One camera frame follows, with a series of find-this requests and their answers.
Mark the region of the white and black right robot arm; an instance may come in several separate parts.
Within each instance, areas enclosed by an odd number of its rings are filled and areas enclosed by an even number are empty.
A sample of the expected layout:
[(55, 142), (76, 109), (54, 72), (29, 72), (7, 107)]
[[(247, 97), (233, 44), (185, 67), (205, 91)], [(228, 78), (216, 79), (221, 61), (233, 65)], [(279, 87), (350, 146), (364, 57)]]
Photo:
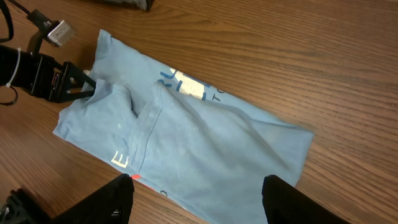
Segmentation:
[[(1, 207), (1, 223), (128, 223), (133, 178), (121, 174), (55, 218), (24, 189), (12, 190)], [(268, 223), (346, 223), (276, 175), (264, 178), (262, 204)]]

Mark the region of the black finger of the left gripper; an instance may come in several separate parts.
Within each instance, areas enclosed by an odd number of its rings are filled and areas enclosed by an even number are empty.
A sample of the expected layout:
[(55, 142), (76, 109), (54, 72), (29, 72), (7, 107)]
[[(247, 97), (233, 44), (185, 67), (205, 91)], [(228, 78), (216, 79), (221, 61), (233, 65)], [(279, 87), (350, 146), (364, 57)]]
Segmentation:
[(96, 82), (76, 65), (65, 61), (63, 64), (63, 89), (84, 88), (84, 85), (88, 85), (89, 90), (94, 90)]
[(78, 100), (78, 99), (82, 99), (82, 98), (86, 98), (86, 97), (91, 97), (93, 96), (95, 93), (94, 90), (91, 91), (81, 91), (81, 92), (76, 92), (76, 93), (70, 93), (69, 91), (66, 91), (65, 93), (63, 93), (60, 97), (60, 102), (64, 103), (64, 102), (68, 102), (68, 101), (74, 101), (74, 100)]

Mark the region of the grey folded garment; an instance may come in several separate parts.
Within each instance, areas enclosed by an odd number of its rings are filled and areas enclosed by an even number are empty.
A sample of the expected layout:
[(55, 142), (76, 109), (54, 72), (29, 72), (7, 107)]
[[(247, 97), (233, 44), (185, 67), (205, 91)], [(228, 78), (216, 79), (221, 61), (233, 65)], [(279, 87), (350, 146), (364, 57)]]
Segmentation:
[(130, 9), (140, 9), (149, 11), (153, 5), (154, 0), (93, 0), (101, 4), (109, 4), (119, 7), (126, 7)]

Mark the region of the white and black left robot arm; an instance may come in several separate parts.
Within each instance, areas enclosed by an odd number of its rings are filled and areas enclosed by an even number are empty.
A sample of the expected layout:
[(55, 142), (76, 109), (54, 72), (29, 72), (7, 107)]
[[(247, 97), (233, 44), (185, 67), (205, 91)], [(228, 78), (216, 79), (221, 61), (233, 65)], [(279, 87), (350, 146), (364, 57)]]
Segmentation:
[(96, 82), (69, 61), (1, 46), (1, 85), (10, 83), (54, 103), (93, 96)]

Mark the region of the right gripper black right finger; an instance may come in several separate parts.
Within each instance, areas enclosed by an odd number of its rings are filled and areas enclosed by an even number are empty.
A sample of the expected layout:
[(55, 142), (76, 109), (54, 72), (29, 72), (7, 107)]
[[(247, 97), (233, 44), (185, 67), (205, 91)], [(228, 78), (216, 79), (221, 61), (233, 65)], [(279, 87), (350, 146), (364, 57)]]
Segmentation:
[(276, 175), (264, 178), (262, 204), (268, 224), (348, 224)]

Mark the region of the light blue printed t-shirt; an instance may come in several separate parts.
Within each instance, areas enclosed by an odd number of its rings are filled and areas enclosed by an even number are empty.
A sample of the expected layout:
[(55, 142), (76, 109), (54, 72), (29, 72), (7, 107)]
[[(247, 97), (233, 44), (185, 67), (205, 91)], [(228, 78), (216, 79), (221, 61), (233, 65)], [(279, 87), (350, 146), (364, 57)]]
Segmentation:
[(265, 223), (262, 185), (295, 185), (313, 133), (98, 36), (94, 95), (54, 133), (210, 223)]

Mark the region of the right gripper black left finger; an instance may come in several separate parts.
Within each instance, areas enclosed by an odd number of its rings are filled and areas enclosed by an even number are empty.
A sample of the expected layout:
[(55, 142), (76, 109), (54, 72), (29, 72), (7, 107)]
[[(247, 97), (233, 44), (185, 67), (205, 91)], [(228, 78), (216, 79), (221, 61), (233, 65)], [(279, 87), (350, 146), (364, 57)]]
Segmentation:
[(121, 174), (52, 220), (56, 224), (128, 224), (134, 184)]

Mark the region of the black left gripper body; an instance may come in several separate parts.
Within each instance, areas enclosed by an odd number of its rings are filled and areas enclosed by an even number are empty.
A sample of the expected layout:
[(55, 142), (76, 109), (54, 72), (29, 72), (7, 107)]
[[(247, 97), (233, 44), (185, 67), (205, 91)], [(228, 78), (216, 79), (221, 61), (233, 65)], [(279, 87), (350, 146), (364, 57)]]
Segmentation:
[(53, 57), (24, 52), (21, 55), (21, 88), (31, 96), (61, 103), (62, 79), (67, 62), (58, 63)]

